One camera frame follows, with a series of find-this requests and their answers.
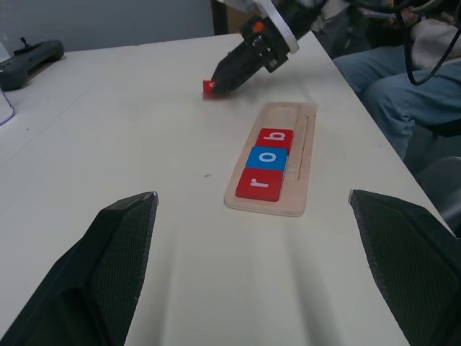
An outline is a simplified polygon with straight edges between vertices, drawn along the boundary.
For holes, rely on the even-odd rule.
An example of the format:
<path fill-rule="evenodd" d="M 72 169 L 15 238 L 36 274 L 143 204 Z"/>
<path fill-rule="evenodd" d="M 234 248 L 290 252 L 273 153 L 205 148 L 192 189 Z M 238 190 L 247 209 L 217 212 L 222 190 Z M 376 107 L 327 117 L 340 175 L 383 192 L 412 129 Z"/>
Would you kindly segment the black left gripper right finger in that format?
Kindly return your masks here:
<path fill-rule="evenodd" d="M 410 345 L 460 344 L 460 239 L 427 209 L 364 190 L 349 204 L 373 279 Z"/>

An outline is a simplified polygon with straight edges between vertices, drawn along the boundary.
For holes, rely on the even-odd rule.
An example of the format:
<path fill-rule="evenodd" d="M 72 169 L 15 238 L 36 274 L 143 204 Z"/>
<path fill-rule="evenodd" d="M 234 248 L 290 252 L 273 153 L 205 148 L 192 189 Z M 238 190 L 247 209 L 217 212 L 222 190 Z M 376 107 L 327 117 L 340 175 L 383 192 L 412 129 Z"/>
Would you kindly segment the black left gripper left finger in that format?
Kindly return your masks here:
<path fill-rule="evenodd" d="M 123 345 L 146 275 L 156 192 L 99 211 L 48 271 L 2 345 Z"/>

